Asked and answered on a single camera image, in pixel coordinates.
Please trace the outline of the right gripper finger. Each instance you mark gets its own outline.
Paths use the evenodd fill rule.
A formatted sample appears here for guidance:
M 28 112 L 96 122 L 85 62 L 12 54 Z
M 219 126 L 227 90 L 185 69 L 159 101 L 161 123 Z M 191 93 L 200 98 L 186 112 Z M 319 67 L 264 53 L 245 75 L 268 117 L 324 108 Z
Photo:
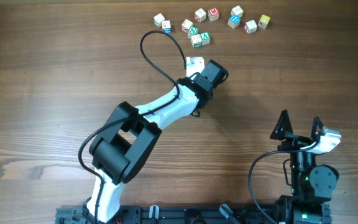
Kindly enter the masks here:
M 312 140 L 319 140 L 320 137 L 320 129 L 323 127 L 323 123 L 319 119 L 318 116 L 313 118 L 313 124 L 311 129 L 311 139 Z
M 270 139 L 286 140 L 290 138 L 293 138 L 293 129 L 291 126 L 288 110 L 283 110 L 280 114 L 276 126 L 270 135 Z

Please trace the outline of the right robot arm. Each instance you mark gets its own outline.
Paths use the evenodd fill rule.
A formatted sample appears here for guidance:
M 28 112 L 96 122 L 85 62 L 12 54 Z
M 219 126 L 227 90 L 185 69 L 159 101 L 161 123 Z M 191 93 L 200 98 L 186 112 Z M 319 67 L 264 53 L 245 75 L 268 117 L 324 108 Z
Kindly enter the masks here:
M 328 201 L 339 180 L 339 172 L 326 164 L 317 165 L 316 156 L 331 152 L 342 135 L 324 126 L 318 117 L 313 119 L 311 136 L 293 133 L 289 114 L 283 110 L 270 135 L 281 141 L 278 151 L 290 152 L 291 195 L 282 195 L 272 212 L 277 223 L 332 223 Z

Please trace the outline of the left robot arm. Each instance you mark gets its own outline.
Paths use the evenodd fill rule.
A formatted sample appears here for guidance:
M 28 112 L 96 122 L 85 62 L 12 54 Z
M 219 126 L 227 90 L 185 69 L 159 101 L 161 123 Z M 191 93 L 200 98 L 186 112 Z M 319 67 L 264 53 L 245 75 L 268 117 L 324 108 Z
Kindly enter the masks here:
M 229 76 L 214 60 L 194 64 L 185 78 L 160 98 L 139 106 L 117 105 L 104 126 L 84 141 L 93 157 L 96 182 L 84 215 L 90 223 L 107 223 L 119 211 L 121 194 L 144 166 L 162 130 L 199 110 L 213 99 L 213 90 Z

